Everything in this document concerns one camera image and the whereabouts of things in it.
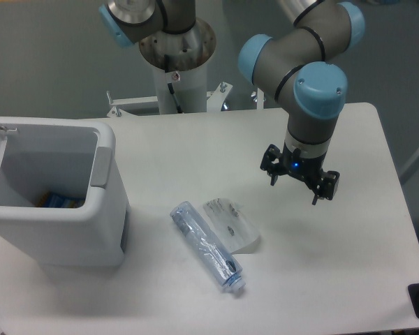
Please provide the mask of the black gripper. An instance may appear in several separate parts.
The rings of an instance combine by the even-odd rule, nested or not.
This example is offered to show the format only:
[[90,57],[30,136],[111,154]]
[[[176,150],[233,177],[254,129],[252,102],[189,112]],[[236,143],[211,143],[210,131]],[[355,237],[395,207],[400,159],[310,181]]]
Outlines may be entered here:
[[265,151],[260,169],[270,177],[270,185],[276,184],[281,175],[289,175],[294,179],[303,181],[313,191],[312,204],[316,205],[318,200],[332,200],[337,192],[340,173],[330,170],[323,171],[322,165],[325,154],[315,158],[303,158],[294,156],[293,152],[284,145],[280,149],[271,144]]

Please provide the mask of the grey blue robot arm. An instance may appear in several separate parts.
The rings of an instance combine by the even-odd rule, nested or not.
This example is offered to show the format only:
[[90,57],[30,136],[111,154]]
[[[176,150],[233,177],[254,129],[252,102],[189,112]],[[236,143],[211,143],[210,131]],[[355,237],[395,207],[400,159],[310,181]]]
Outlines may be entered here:
[[[339,173],[323,162],[342,111],[348,81],[331,59],[363,37],[357,6],[336,1],[282,1],[294,29],[280,39],[251,37],[238,56],[241,74],[288,113],[282,148],[270,145],[260,167],[276,181],[288,175],[306,184],[314,199],[331,200]],[[157,97],[166,114],[193,112],[180,78],[212,56],[215,40],[197,18],[194,1],[107,1],[99,8],[108,31],[122,47],[138,45],[161,71]]]

